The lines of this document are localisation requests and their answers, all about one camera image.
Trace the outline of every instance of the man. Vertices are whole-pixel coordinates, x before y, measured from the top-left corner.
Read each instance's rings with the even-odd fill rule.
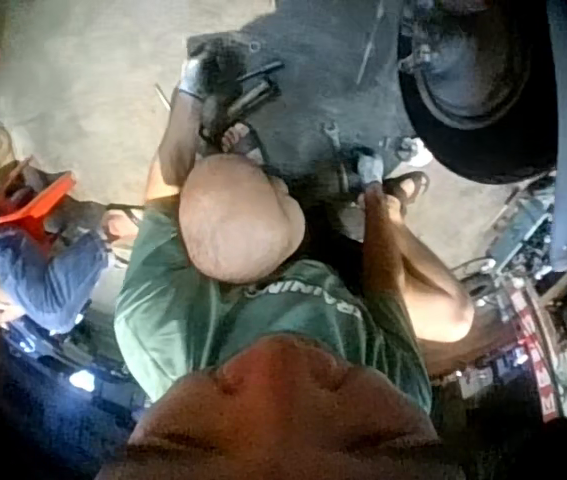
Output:
[[[156,403],[100,478],[457,476],[427,414],[414,330],[463,337],[466,295],[405,227],[375,157],[359,165],[364,298],[324,264],[285,263],[304,219],[283,182],[238,155],[195,166],[219,55],[186,63],[150,168],[115,328]]]

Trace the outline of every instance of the wheel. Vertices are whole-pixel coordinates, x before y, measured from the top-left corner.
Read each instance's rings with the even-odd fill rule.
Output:
[[[556,81],[544,3],[519,2],[514,8],[531,47],[529,76],[516,103],[494,123],[475,129],[444,123],[431,104],[428,108],[416,77],[399,73],[405,109],[417,135],[443,165],[480,183],[517,182],[556,165]],[[413,32],[405,27],[401,32],[398,54],[403,59],[412,53]]]

